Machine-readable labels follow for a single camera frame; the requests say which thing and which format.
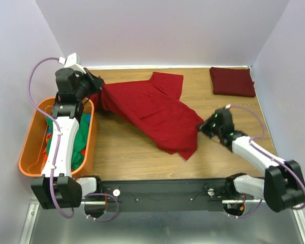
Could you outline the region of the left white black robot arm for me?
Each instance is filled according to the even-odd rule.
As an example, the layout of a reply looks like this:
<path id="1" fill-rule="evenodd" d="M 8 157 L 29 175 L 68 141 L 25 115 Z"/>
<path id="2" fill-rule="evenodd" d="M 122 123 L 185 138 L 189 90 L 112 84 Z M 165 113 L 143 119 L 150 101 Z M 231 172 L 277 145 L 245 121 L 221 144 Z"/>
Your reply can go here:
<path id="1" fill-rule="evenodd" d="M 104 81 L 87 68 L 62 68 L 56 71 L 58 92 L 51 113 L 35 109 L 53 122 L 51 148 L 46 164 L 32 180 L 31 189 L 44 209 L 76 208 L 82 198 L 92 201 L 102 197 L 96 176 L 72 178 L 71 159 L 76 133 L 84 111 L 83 100 L 101 90 Z"/>

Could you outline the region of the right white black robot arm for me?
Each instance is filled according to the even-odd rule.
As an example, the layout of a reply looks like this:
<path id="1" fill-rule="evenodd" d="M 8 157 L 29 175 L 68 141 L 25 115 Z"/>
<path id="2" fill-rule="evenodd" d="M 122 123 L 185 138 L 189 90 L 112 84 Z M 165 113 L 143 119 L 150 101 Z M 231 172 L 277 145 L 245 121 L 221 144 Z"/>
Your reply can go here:
<path id="1" fill-rule="evenodd" d="M 224 194 L 229 199 L 250 195 L 265 201 L 274 212 L 305 208 L 305 181 L 300 165 L 295 160 L 284 160 L 258 145 L 253 137 L 236 130 L 228 104 L 217 109 L 197 126 L 209 138 L 218 137 L 220 144 L 256 167 L 263 178 L 245 173 L 225 179 Z"/>

